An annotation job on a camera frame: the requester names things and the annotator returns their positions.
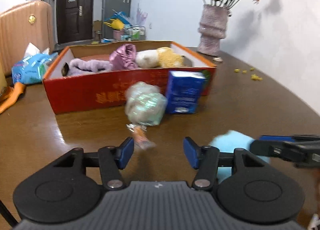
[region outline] orange strap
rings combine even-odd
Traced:
[[[0,114],[7,110],[10,106],[14,105],[15,102],[17,102],[18,97],[23,94],[25,88],[26,86],[24,84],[20,82],[15,83],[12,94],[7,100],[0,104]]]
[[[0,93],[0,102],[8,99],[11,96],[12,92],[13,92],[12,87],[5,87],[3,94],[1,95]]]

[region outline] yellow plush toy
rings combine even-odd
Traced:
[[[162,68],[182,67],[183,57],[169,47],[161,47],[157,49],[159,55],[159,65]]]

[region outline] small snack packet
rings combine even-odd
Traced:
[[[127,128],[132,132],[132,137],[134,139],[134,144],[138,149],[147,150],[156,146],[154,142],[150,142],[145,132],[146,127],[143,125],[127,124]]]

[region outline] blue milk carton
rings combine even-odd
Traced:
[[[195,113],[205,76],[200,72],[170,71],[166,97],[167,113]]]

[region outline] pink fabric bag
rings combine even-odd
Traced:
[[[124,44],[111,53],[109,57],[110,64],[113,65],[112,70],[137,69],[135,63],[137,55],[136,46],[132,44]]]

